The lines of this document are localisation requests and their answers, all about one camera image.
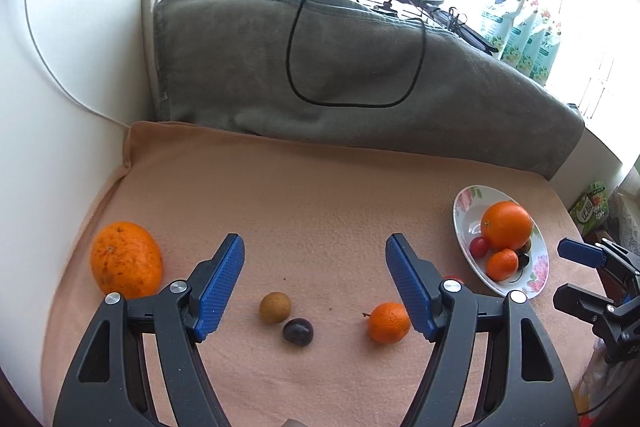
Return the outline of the speckled rough orange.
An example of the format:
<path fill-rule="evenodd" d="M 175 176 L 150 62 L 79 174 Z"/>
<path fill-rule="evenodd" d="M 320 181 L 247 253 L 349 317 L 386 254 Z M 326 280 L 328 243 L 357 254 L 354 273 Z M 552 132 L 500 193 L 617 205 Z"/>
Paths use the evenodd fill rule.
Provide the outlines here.
<path fill-rule="evenodd" d="M 105 295 L 119 293 L 126 299 L 154 295 L 163 280 L 160 246 L 134 222 L 113 222 L 93 239 L 90 251 L 93 280 Z"/>

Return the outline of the teal refill pouch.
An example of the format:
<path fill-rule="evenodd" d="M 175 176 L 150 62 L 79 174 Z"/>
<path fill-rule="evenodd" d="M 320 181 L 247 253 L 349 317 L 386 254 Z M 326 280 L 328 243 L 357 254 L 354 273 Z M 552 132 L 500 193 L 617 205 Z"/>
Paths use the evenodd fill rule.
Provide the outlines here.
<path fill-rule="evenodd" d="M 529 78 L 540 84 L 541 87 L 544 87 L 548 81 L 560 43 L 561 34 L 559 32 L 549 32 L 548 35 L 544 37 L 544 40 L 542 40 L 540 48 L 538 49 L 538 54 Z"/>
<path fill-rule="evenodd" d="M 494 48 L 491 55 L 500 58 L 509 39 L 514 20 L 525 0 L 494 0 L 480 16 L 480 35 Z"/>
<path fill-rule="evenodd" d="M 521 60 L 526 42 L 536 26 L 538 18 L 539 10 L 532 9 L 528 10 L 526 13 L 522 13 L 514 22 L 509 38 L 506 40 L 506 46 L 503 49 L 501 61 L 512 67 L 515 67 L 518 64 Z"/>
<path fill-rule="evenodd" d="M 542 45 L 542 42 L 544 41 L 544 38 L 546 38 L 546 35 L 548 35 L 548 32 L 549 25 L 540 24 L 529 35 L 522 51 L 520 60 L 516 65 L 516 69 L 524 76 L 528 77 L 532 72 L 539 49 Z"/>

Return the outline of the large smooth orange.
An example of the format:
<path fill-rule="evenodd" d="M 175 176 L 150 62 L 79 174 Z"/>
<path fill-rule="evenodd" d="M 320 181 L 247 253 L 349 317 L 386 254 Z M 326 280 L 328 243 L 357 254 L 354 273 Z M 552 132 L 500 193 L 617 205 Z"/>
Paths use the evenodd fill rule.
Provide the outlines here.
<path fill-rule="evenodd" d="M 480 235 L 488 240 L 494 251 L 517 251 L 529 240 L 533 220 L 516 202 L 496 202 L 480 219 Z"/>

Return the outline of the white cabinet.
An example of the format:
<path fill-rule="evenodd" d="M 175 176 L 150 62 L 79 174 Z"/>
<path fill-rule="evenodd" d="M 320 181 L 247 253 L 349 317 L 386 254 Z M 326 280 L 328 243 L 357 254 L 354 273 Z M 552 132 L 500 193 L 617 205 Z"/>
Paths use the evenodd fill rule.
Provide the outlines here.
<path fill-rule="evenodd" d="M 140 0 L 1 0 L 1 356 L 33 360 L 82 219 L 148 115 Z"/>

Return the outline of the stemmed brown longan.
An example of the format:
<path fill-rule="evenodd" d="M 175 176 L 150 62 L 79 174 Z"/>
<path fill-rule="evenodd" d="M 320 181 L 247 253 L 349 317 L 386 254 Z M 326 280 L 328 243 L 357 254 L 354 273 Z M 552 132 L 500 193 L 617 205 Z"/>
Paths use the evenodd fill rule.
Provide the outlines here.
<path fill-rule="evenodd" d="M 532 248 L 532 239 L 527 239 L 526 243 L 516 252 L 519 255 L 527 255 L 530 251 L 530 248 Z"/>

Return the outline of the small tangerine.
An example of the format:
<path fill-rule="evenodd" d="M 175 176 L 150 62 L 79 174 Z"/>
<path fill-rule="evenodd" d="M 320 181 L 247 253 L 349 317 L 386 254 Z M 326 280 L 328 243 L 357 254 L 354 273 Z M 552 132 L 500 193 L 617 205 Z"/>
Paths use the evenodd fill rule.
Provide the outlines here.
<path fill-rule="evenodd" d="M 504 248 L 491 255 L 486 263 L 485 273 L 495 282 L 502 282 L 518 272 L 518 254 L 512 249 Z"/>
<path fill-rule="evenodd" d="M 370 339 L 380 345 L 399 343 L 411 329 L 409 314 L 401 303 L 381 303 L 363 317 Z"/>

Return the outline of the round brown longan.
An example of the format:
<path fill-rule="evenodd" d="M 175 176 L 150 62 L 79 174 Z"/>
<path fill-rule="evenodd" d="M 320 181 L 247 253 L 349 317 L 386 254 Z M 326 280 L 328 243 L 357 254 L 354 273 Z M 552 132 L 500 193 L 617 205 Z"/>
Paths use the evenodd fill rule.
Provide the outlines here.
<path fill-rule="evenodd" d="M 272 325 L 285 321 L 292 310 L 291 299 L 282 291 L 273 291 L 259 303 L 259 317 L 262 323 Z"/>

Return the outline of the peach table cloth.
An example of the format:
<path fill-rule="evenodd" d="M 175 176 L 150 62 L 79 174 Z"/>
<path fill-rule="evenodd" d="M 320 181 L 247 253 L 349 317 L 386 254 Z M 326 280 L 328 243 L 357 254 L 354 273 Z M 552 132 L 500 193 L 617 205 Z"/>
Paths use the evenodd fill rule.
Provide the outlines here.
<path fill-rule="evenodd" d="M 457 194 L 498 188 L 534 218 L 549 249 L 578 233 L 552 186 L 536 174 L 479 162 L 256 138 L 188 124 L 132 127 L 122 165 L 96 196 L 53 301 L 43 348 L 44 409 L 52 413 L 102 293 L 90 271 L 94 234 L 117 221 L 149 231 L 164 279 L 187 277 L 235 233 L 245 263 L 219 329 L 200 352 L 235 426 L 396 426 L 431 345 L 410 333 L 372 343 L 363 314 L 397 299 L 386 269 L 388 236 L 401 233 L 444 275 L 480 291 L 452 225 Z M 273 291 L 291 315 L 268 325 Z M 303 317 L 314 340 L 297 347 L 283 326 Z"/>

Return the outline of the small red cherry tomato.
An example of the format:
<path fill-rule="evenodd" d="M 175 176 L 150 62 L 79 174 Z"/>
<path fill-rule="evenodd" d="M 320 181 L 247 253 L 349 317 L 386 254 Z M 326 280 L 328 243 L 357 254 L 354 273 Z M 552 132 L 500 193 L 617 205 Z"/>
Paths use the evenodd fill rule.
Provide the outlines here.
<path fill-rule="evenodd" d="M 483 236 L 476 236 L 469 245 L 470 254 L 474 259 L 484 258 L 491 250 L 488 239 Z"/>

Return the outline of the grey blanket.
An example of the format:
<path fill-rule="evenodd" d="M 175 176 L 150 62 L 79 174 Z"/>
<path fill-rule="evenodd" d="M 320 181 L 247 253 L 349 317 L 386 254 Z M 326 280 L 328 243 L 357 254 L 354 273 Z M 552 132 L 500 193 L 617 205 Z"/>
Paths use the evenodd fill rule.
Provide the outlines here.
<path fill-rule="evenodd" d="M 160 117 L 471 159 L 551 178 L 585 124 L 449 31 L 349 0 L 162 0 Z"/>

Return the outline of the green carton box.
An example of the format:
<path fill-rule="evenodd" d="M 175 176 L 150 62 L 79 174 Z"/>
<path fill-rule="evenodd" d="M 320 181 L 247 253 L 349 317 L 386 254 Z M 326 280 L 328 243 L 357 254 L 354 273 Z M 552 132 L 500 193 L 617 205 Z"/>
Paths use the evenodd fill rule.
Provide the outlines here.
<path fill-rule="evenodd" d="M 608 195 L 602 181 L 587 186 L 574 205 L 570 217 L 581 236 L 586 236 L 608 219 Z"/>

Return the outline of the dark purple grape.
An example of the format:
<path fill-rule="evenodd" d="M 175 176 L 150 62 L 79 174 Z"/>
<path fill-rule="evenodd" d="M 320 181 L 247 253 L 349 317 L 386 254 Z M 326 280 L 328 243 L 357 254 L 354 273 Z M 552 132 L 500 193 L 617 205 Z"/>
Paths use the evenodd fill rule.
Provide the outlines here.
<path fill-rule="evenodd" d="M 524 270 L 527 268 L 527 265 L 529 265 L 529 254 L 526 253 L 518 253 L 518 271 L 516 271 L 515 276 L 516 279 L 519 280 L 523 273 Z"/>
<path fill-rule="evenodd" d="M 303 317 L 296 317 L 283 326 L 282 336 L 294 346 L 307 347 L 314 340 L 314 326 Z"/>

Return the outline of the large red tomato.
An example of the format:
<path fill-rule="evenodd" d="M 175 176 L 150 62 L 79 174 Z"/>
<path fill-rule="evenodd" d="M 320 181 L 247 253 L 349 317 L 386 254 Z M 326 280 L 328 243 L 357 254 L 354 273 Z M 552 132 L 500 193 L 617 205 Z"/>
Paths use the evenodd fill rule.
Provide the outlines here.
<path fill-rule="evenodd" d="M 452 281 L 456 281 L 461 285 L 464 285 L 464 280 L 460 279 L 460 277 L 455 277 L 454 275 L 444 275 L 442 277 L 444 280 L 452 280 Z"/>

